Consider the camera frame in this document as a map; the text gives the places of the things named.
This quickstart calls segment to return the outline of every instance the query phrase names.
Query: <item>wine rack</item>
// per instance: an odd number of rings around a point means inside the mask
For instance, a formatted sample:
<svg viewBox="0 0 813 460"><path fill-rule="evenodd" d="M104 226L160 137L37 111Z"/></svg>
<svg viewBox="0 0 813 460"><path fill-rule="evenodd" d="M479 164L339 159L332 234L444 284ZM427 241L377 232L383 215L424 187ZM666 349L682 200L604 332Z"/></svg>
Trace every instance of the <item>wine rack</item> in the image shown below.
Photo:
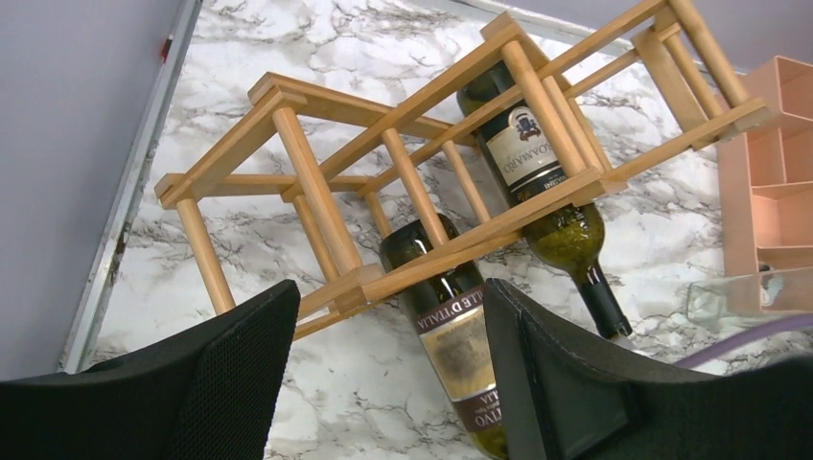
<svg viewBox="0 0 813 460"><path fill-rule="evenodd" d="M613 40L650 22L635 35L634 49L581 81L563 73ZM691 53L684 32L728 103L723 109ZM249 91L252 108L189 171L164 176L155 187L161 205L176 209L216 313L235 305L197 202L208 196L279 195L294 206L326 284L302 299L296 338L312 334L377 305L418 282L517 241L529 222L568 204L583 205L626 188L626 181L689 149L731 138L762 122L767 110L749 96L690 0L645 0L550 60L504 13L480 31L484 41L411 97L390 107L300 80L265 74ZM464 84L503 60L517 84L451 125L422 116ZM575 98L641 60L683 133L614 167ZM490 216L460 158L474 146L472 132L524 98L568 179L498 216ZM298 116L364 127L356 138L319 164ZM235 174L234 170L279 133L295 175ZM426 144L410 153L401 135ZM375 176L343 174L383 144L393 167ZM416 167L443 151L480 224L448 240ZM401 180L434 249L384 274L362 264L332 193L363 197L382 236L391 233L378 191Z"/></svg>

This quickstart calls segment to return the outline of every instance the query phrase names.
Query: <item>metal edge trim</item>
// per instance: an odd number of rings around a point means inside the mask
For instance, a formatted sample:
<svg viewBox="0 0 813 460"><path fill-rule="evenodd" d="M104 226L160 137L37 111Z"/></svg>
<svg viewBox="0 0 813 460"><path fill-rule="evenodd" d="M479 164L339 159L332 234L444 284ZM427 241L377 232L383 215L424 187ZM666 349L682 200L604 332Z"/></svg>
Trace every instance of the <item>metal edge trim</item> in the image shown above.
<svg viewBox="0 0 813 460"><path fill-rule="evenodd" d="M125 173L113 201L105 232L82 293L58 370L78 373L92 358L105 318L132 220L149 178L150 165L164 128L170 102L200 13L202 0L184 0L171 34L173 43L161 67L138 134L130 149Z"/></svg>

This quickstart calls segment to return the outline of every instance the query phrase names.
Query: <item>green glass bottle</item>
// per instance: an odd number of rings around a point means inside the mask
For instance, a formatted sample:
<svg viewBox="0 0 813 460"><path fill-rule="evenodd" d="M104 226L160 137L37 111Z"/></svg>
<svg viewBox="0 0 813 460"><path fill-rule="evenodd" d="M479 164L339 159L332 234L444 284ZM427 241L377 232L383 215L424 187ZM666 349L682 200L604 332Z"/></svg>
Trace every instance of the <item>green glass bottle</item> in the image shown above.
<svg viewBox="0 0 813 460"><path fill-rule="evenodd" d="M460 89L457 103L468 116L512 86L514 79L501 61ZM525 101L486 122L476 131L476 139L510 206L567 179ZM523 235L542 262L570 275L599 334L625 340L632 333L598 263L604 220L594 204L566 206L526 225Z"/></svg>
<svg viewBox="0 0 813 460"><path fill-rule="evenodd" d="M459 234L438 215L450 239ZM432 250L420 220L383 239L380 257L391 271ZM489 458L507 459L508 444L482 311L483 277L474 262L408 287L399 294L454 410L475 445Z"/></svg>

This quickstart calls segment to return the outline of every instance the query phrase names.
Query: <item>bottle label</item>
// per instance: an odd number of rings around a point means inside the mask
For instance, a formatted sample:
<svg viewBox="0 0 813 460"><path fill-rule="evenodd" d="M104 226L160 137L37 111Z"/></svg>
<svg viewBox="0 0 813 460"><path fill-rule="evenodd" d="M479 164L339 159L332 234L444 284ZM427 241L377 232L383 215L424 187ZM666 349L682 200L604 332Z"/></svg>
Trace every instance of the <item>bottle label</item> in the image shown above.
<svg viewBox="0 0 813 460"><path fill-rule="evenodd" d="M539 122L526 106L508 114L508 127L486 142L508 191L518 201L564 182L567 177Z"/></svg>
<svg viewBox="0 0 813 460"><path fill-rule="evenodd" d="M415 323L454 409L472 433L502 420L482 298L482 287L474 287Z"/></svg>

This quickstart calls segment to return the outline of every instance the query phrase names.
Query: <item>white marble surface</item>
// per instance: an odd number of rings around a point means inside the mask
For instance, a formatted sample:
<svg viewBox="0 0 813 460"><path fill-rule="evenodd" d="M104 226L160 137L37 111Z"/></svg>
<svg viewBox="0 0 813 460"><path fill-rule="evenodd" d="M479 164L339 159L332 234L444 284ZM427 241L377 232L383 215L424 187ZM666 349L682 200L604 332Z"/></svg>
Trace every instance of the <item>white marble surface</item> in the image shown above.
<svg viewBox="0 0 813 460"><path fill-rule="evenodd" d="M481 42L482 23L398 1L224 0L205 2L150 182L98 340L97 358L144 347L213 315L177 213L164 211L152 187L164 173L183 172L249 107L245 91L265 71L396 104ZM539 39L551 56L567 47ZM610 58L573 69L577 81ZM617 164L678 132L643 69L634 66L581 101ZM430 112L461 117L448 100ZM359 130L306 120L322 159ZM481 160L468 156L481 190L498 210L501 198ZM360 161L353 173L389 166L386 153ZM687 284L722 268L713 149L686 153L599 202L608 227L602 256L616 296L634 323L637 343L672 361L713 341L681 314ZM241 173L292 173L278 139ZM431 196L461 230L475 224L445 160L421 168ZM380 241L362 201L338 195L341 212L377 261ZM415 219L400 184L383 191L395 226ZM296 214L277 197L204 199L200 203L226 276L241 302L285 278L309 292L323 282ZM521 244L480 263L486 276L513 281L572 321L592 328L569 279L541 266ZM711 372L754 366L776 351L802 347L786 335L741 350ZM270 459L477 459L447 403L411 327L380 306L296 342L269 435Z"/></svg>

